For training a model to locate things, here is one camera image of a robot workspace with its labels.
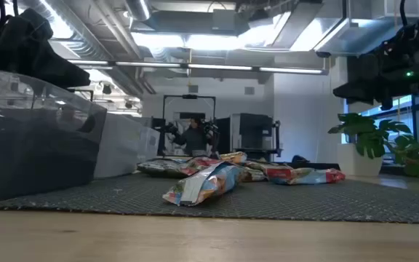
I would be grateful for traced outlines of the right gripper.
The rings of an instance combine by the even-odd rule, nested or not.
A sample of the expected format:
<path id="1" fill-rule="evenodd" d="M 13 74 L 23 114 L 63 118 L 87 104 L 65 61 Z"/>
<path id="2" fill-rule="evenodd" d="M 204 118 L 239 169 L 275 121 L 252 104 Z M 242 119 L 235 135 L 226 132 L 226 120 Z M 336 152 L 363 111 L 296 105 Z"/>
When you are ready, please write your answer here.
<path id="1" fill-rule="evenodd" d="M 338 98 L 381 103 L 392 107 L 392 99 L 419 94 L 419 21 L 402 26 L 390 39 L 349 62 L 347 83 L 332 91 Z"/>

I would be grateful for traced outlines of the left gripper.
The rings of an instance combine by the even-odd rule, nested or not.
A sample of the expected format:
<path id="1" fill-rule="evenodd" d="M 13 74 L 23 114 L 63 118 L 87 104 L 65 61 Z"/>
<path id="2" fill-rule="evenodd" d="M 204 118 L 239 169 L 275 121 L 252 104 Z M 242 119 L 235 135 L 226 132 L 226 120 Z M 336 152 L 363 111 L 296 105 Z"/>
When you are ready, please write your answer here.
<path id="1" fill-rule="evenodd" d="M 0 20 L 0 70 L 34 73 L 63 89 L 90 85 L 89 73 L 50 47 L 52 35 L 49 21 L 31 8 Z"/>

